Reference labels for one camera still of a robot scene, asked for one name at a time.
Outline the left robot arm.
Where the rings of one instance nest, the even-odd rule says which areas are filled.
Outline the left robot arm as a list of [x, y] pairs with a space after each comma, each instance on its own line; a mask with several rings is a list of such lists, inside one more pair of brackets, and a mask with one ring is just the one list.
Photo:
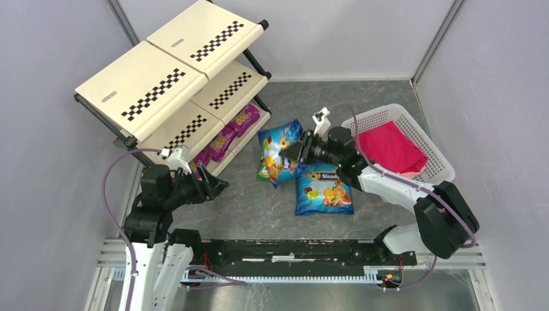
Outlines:
[[201, 237], [193, 229], [169, 228], [172, 213], [217, 198], [229, 183], [204, 167], [194, 173], [166, 165], [145, 168], [141, 192], [123, 226], [126, 272], [120, 310], [170, 310], [183, 275], [199, 255]]

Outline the purple grape candy bag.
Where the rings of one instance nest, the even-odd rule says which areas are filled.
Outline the purple grape candy bag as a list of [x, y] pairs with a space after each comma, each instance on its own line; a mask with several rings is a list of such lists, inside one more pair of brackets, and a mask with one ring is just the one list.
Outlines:
[[209, 155], [213, 161], [220, 162], [236, 136], [237, 134], [232, 128], [225, 127], [204, 149], [205, 153]]
[[189, 163], [192, 172], [195, 174], [198, 180], [201, 180], [198, 167], [203, 166], [204, 168], [207, 168], [207, 165], [209, 164], [210, 159], [211, 159], [210, 154], [202, 151], [202, 152], [199, 152], [195, 156], [195, 158], [193, 158], [193, 160]]

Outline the light blue Slendy bag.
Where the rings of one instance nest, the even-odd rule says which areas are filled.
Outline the light blue Slendy bag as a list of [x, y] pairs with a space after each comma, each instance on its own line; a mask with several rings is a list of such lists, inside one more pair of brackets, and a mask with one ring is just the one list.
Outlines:
[[276, 128], [257, 133], [267, 175], [275, 189], [279, 184], [295, 179], [305, 171], [305, 164], [279, 154], [297, 142], [303, 132], [301, 123], [295, 119]]

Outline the dark blue fruit candy bag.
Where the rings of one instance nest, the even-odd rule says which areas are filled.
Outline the dark blue fruit candy bag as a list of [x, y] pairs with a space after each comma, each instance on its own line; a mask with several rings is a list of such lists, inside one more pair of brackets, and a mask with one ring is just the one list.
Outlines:
[[337, 168], [325, 163], [305, 166], [297, 178], [297, 216], [313, 214], [354, 213], [351, 187], [344, 184], [337, 174]]

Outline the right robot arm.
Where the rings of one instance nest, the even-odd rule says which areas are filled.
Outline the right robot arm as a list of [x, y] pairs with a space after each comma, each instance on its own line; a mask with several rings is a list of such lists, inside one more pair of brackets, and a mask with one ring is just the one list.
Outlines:
[[388, 203], [409, 210], [415, 216], [415, 224], [394, 225], [376, 238], [376, 242], [384, 244], [392, 254], [428, 251], [441, 259], [449, 259], [459, 249], [477, 244], [478, 220], [453, 183], [421, 183], [372, 163], [348, 128], [328, 130], [327, 139], [306, 131], [279, 154], [305, 164], [333, 165], [347, 186], [376, 194]]

